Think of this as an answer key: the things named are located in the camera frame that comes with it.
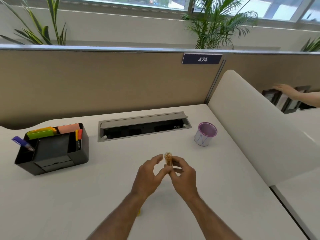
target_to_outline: another person's hand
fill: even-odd
[[[158,188],[162,179],[173,169],[165,166],[157,175],[154,175],[153,169],[162,159],[163,154],[154,156],[139,167],[131,193],[137,194],[146,200]]]
[[[291,99],[296,99],[297,96],[300,95],[299,91],[297,91],[296,89],[294,89],[293,87],[287,84],[275,84],[273,88],[283,92],[285,95],[287,95]]]
[[[169,173],[177,193],[184,201],[190,201],[195,197],[199,197],[196,183],[196,171],[190,167],[182,157],[172,156],[172,163],[174,166],[181,168],[173,168]]]

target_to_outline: purple cup rim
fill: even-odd
[[[208,135],[206,135],[205,133],[203,133],[203,132],[201,131],[201,129],[200,129],[200,125],[202,125],[202,124],[212,125],[212,126],[214,127],[214,129],[216,130],[215,135],[213,135],[213,136],[208,136]],[[199,130],[199,132],[200,132],[201,134],[203,134],[203,135],[205,135],[205,136],[207,136],[207,137],[214,137],[214,136],[216,136],[216,135],[218,134],[217,128],[216,128],[213,124],[211,124],[210,122],[201,122],[201,123],[198,125],[198,130]]]

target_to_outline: pink sticky note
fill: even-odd
[[[69,125],[58,126],[58,130],[60,134],[74,132],[79,129],[80,129],[79,124],[69,124]]]

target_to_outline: another person's arm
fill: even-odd
[[[199,196],[196,184],[196,171],[181,157],[173,156],[174,168],[169,173],[177,193],[183,198],[194,214],[206,240],[240,238],[206,205]]]
[[[299,100],[305,104],[320,107],[320,92],[302,93],[287,84],[275,84],[273,88],[283,92],[292,100]]]
[[[166,166],[154,175],[153,169],[163,158],[160,154],[139,167],[131,192],[121,204],[98,226],[87,240],[125,240],[128,238],[139,209],[157,189],[172,167]]]

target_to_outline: desk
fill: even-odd
[[[286,116],[320,145],[320,108],[297,111]],[[276,189],[310,239],[320,239],[320,167],[281,182]]]
[[[192,129],[97,142],[98,121],[184,111]],[[218,135],[207,147],[193,139],[202,121]],[[83,123],[89,136],[86,164],[33,176],[14,164],[17,145],[10,139],[31,129]],[[195,168],[201,197],[240,237],[305,239],[253,166],[205,104],[66,118],[32,128],[0,127],[0,234],[10,240],[85,239],[130,192],[140,165],[172,152]],[[154,172],[163,167],[156,165]],[[169,176],[144,203],[129,239],[204,239]]]

